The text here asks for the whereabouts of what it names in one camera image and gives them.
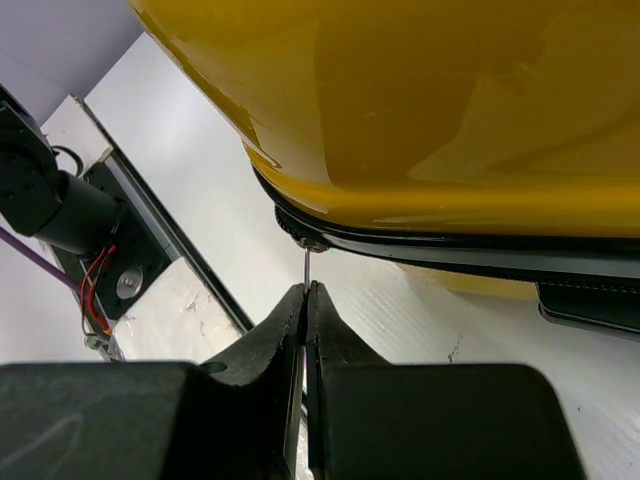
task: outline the purple cable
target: purple cable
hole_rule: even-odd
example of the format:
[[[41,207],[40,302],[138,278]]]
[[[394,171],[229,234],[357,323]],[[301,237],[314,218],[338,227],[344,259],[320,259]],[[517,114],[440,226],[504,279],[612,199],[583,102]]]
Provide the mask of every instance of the purple cable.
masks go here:
[[[15,248],[17,251],[19,251],[21,254],[23,254],[33,263],[38,265],[44,271],[46,271],[50,275],[53,275],[58,280],[60,280],[71,290],[73,290],[78,294],[80,293],[80,284],[78,284],[78,282],[76,282],[74,279],[72,279],[69,275],[67,275],[63,271],[56,268],[55,265],[51,265],[44,258],[42,258],[36,252],[31,250],[29,247],[27,247],[25,244],[23,244],[20,240],[15,238],[13,235],[11,235],[11,233],[6,231],[2,227],[0,227],[0,239],[4,240],[6,243],[9,244],[9,246]]]

